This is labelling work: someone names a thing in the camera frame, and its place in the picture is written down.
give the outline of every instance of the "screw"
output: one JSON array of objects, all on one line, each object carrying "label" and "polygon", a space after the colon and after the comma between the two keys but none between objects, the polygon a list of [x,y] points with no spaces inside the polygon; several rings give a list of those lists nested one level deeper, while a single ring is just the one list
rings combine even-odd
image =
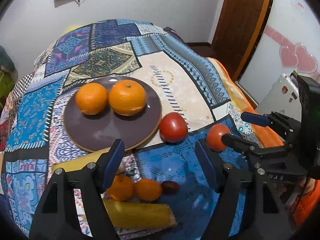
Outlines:
[{"label": "screw", "polygon": [[87,164],[87,167],[89,169],[93,169],[95,166],[96,166],[96,163],[93,163],[93,162]]},{"label": "screw", "polygon": [[227,170],[230,170],[233,168],[233,165],[231,163],[224,163],[223,167],[225,167]]},{"label": "screw", "polygon": [[265,172],[265,170],[263,169],[263,168],[259,168],[259,169],[257,169],[257,172],[260,174],[260,175],[263,175],[263,174],[265,174],[266,172]]},{"label": "screw", "polygon": [[63,172],[63,169],[61,168],[57,168],[54,173],[57,174],[57,175],[60,175],[61,173]]},{"label": "screw", "polygon": [[256,164],[254,165],[254,167],[255,167],[256,169],[260,168],[260,167],[261,167],[261,163],[256,163]]}]

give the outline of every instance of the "door frame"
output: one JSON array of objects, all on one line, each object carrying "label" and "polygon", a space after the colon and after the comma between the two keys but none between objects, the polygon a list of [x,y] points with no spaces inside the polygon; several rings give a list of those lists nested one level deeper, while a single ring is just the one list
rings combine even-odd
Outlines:
[{"label": "door frame", "polygon": [[[214,37],[213,37],[213,40],[212,40],[212,43],[211,43],[211,47],[213,47],[213,44],[214,42],[218,39],[218,36],[219,36],[219,31],[222,27],[222,18],[226,12],[226,8],[227,8],[227,1],[228,0],[224,0],[223,1],[223,5],[222,5],[222,9],[221,9],[221,13],[220,13],[220,17],[219,17],[219,21],[218,21],[218,24],[217,24],[217,28],[216,28],[216,31],[214,33]],[[258,21],[257,21],[257,25],[253,31],[253,34],[250,38],[250,41],[249,41],[249,45],[244,53],[244,56],[242,57],[237,69],[236,69],[236,72],[233,74],[233,76],[231,77],[231,79],[233,81],[237,81],[241,74],[243,73],[243,70],[244,68],[248,65],[249,63],[249,59],[252,57],[252,54],[253,54],[253,51],[254,51],[254,45],[255,43],[257,42],[259,36],[261,37],[261,29],[265,27],[265,24],[266,24],[266,17],[269,16],[269,14],[267,14],[268,12],[268,9],[271,8],[271,6],[269,5],[270,4],[270,0],[263,0],[263,4],[262,4],[262,8],[261,8],[261,11],[260,11],[260,15],[259,15],[259,18],[258,18]]]}]

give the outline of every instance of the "orange clothing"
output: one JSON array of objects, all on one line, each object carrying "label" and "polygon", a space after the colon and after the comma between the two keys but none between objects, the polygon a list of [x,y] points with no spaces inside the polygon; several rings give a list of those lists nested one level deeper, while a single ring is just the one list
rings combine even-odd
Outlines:
[{"label": "orange clothing", "polygon": [[[315,186],[308,194],[305,194],[299,202],[295,213],[293,214],[296,226],[300,226],[304,220],[308,217],[313,209],[313,206],[317,203],[320,196],[320,182],[315,181]],[[296,198],[294,203],[290,206],[291,212],[293,212],[299,197]]]}]

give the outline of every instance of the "red date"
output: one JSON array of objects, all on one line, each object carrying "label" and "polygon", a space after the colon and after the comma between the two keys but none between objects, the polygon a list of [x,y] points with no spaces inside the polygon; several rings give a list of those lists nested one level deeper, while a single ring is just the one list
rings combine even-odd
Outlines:
[{"label": "red date", "polygon": [[161,183],[162,192],[167,195],[177,194],[180,188],[180,185],[174,181],[165,180]]}]

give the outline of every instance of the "blue patterned blanket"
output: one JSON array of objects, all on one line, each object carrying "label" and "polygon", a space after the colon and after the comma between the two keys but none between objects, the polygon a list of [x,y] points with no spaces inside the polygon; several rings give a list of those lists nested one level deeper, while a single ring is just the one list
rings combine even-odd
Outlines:
[{"label": "blue patterned blanket", "polygon": [[[166,145],[157,133],[143,148],[124,159],[127,173],[181,185],[176,196],[162,196],[178,226],[163,239],[199,239],[214,210],[218,194],[207,185],[194,154],[194,143],[215,122],[258,142],[250,125],[240,119],[214,67],[163,29],[146,22],[106,20],[73,30],[53,43],[35,61],[35,71],[10,93],[0,118],[0,205],[8,219],[28,236],[32,218],[51,167],[88,152],[64,130],[63,112],[84,83],[107,75],[125,75],[149,84],[158,94],[163,115],[176,111],[187,122],[189,135]],[[221,157],[238,166],[239,154],[226,149]],[[81,193],[75,190],[79,222],[90,235]],[[245,200],[239,196],[230,232],[238,232]],[[122,239],[153,233],[117,229]]]}]

